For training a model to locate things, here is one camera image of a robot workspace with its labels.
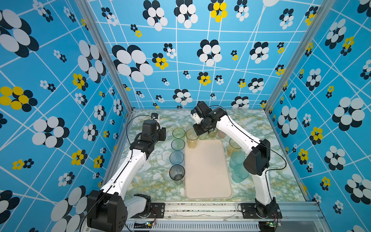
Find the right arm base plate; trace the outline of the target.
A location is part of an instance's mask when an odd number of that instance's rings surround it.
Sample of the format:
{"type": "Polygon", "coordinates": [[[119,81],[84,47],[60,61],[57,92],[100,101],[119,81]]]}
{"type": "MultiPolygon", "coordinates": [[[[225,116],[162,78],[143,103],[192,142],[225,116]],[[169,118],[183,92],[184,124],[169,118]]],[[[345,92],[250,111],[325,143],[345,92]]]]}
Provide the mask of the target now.
{"type": "Polygon", "coordinates": [[[238,210],[242,213],[244,219],[282,219],[282,212],[276,209],[269,213],[267,216],[262,217],[258,215],[255,203],[240,203],[237,206],[238,210]]]}

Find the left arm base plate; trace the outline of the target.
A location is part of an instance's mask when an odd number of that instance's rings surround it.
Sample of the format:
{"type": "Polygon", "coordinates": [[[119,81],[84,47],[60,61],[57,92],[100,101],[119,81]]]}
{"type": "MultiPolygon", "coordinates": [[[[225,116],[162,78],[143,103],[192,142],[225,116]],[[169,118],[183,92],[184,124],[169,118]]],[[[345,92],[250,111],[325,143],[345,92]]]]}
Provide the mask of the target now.
{"type": "Polygon", "coordinates": [[[139,213],[132,216],[131,218],[164,218],[165,213],[165,203],[152,203],[150,212],[147,215],[140,215],[139,213]]]}

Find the yellow glass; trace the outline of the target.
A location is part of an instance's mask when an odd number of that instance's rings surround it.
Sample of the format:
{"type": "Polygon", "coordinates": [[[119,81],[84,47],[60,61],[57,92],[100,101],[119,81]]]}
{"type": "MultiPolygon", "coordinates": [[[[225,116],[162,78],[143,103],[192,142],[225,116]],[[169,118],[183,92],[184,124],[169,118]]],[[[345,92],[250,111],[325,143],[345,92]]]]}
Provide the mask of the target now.
{"type": "Polygon", "coordinates": [[[228,156],[232,156],[234,152],[241,151],[241,146],[235,142],[232,138],[229,140],[229,145],[228,145],[228,156]]]}
{"type": "Polygon", "coordinates": [[[196,134],[194,129],[189,129],[186,132],[187,145],[190,149],[194,149],[199,140],[199,136],[196,134]]]}

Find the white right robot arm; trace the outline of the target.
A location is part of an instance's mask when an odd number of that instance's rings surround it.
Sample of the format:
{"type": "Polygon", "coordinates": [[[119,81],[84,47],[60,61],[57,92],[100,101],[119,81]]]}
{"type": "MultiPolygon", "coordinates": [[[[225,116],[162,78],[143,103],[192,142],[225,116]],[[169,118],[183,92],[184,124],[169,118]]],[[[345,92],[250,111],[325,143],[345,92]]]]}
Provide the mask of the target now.
{"type": "Polygon", "coordinates": [[[235,141],[246,153],[245,170],[252,176],[256,190],[256,211],[259,217],[267,218],[276,209],[276,200],[271,192],[267,171],[271,158],[271,144],[248,133],[221,107],[212,110],[205,102],[191,110],[195,120],[193,128],[197,135],[218,129],[235,141]]]}

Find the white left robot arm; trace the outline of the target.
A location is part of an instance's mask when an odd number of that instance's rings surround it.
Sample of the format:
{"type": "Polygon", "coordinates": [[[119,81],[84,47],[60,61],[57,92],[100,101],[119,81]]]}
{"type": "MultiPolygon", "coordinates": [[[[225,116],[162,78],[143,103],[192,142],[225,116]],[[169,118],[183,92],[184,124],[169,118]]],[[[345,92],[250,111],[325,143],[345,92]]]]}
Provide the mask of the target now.
{"type": "Polygon", "coordinates": [[[153,113],[143,122],[142,131],[130,144],[128,161],[119,167],[100,190],[93,190],[88,195],[86,223],[89,228],[120,232],[131,217],[150,214],[150,196],[135,194],[125,200],[125,195],[135,175],[154,151],[156,143],[165,139],[166,129],[160,127],[158,114],[153,113]]]}

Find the frosted pink glass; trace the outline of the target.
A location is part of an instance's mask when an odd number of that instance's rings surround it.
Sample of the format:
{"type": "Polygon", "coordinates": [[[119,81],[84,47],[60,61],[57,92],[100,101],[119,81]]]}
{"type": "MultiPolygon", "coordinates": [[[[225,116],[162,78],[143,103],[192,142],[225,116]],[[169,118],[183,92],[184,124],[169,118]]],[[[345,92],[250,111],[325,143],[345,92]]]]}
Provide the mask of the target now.
{"type": "Polygon", "coordinates": [[[220,139],[224,139],[224,138],[227,136],[227,135],[226,135],[223,131],[221,131],[221,130],[218,130],[217,135],[218,135],[218,137],[219,137],[220,139]]]}

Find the green clear glass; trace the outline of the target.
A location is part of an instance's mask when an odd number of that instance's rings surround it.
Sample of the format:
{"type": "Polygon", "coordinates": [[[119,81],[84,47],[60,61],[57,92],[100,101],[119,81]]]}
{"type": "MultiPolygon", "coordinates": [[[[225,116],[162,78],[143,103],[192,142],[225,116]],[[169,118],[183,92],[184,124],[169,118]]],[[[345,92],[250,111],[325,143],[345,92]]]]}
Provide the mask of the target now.
{"type": "Polygon", "coordinates": [[[182,139],[184,140],[185,137],[185,130],[183,128],[175,128],[172,132],[172,135],[175,139],[182,139]]]}

